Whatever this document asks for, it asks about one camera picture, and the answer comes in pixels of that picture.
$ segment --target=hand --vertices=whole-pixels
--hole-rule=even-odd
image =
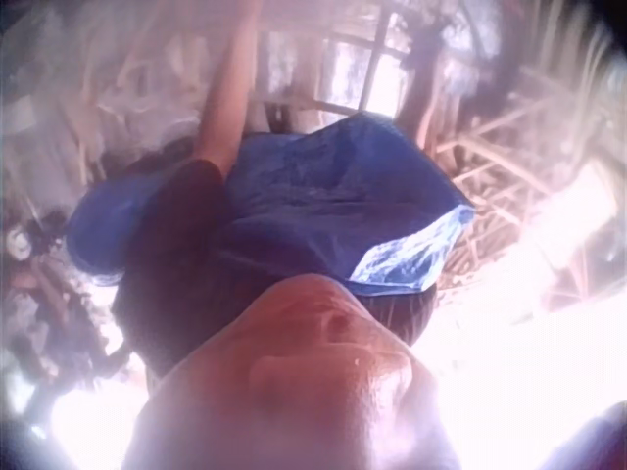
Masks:
[[[237,13],[240,20],[257,22],[264,0],[238,0]]]

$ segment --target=wooden beam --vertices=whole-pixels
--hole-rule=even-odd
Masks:
[[[365,110],[370,99],[370,92],[372,91],[372,85],[374,83],[374,77],[379,65],[379,59],[385,49],[385,38],[388,33],[388,26],[390,24],[390,17],[392,16],[392,10],[387,6],[381,6],[381,14],[379,15],[379,23],[376,27],[376,35],[374,36],[374,45],[372,47],[372,53],[370,54],[370,61],[368,62],[368,69],[365,73],[365,81],[363,82],[362,97],[360,98],[359,110]]]
[[[530,104],[521,106],[519,108],[516,108],[515,110],[510,111],[506,115],[497,117],[495,119],[490,120],[489,122],[486,122],[485,124],[480,125],[479,127],[471,129],[470,132],[462,134],[462,136],[458,136],[455,139],[452,139],[448,142],[444,142],[438,145],[436,152],[438,154],[441,152],[446,152],[448,150],[453,149],[456,145],[458,145],[460,139],[463,139],[466,137],[479,136],[481,134],[486,134],[490,132],[491,130],[497,129],[499,127],[504,126],[505,124],[512,122],[513,120],[522,118],[523,116],[526,116],[530,113],[536,113],[542,110],[543,108],[545,108],[551,101],[552,101],[552,98],[545,98],[545,99],[536,101],[534,103],[530,103]]]
[[[355,108],[326,103],[324,101],[309,100],[302,97],[277,96],[259,92],[254,92],[251,95],[251,100],[263,103],[273,103],[276,105],[292,106],[295,109],[301,110],[327,111],[329,113],[335,113],[336,115],[342,116],[352,116],[357,112]]]
[[[535,174],[523,168],[520,164],[514,162],[509,156],[496,151],[488,142],[479,141],[476,138],[464,137],[460,139],[459,144],[468,149],[470,152],[474,152],[475,154],[502,166],[512,174],[526,181],[530,186],[533,186],[541,193],[544,193],[545,195],[553,193],[549,185],[541,181]]]

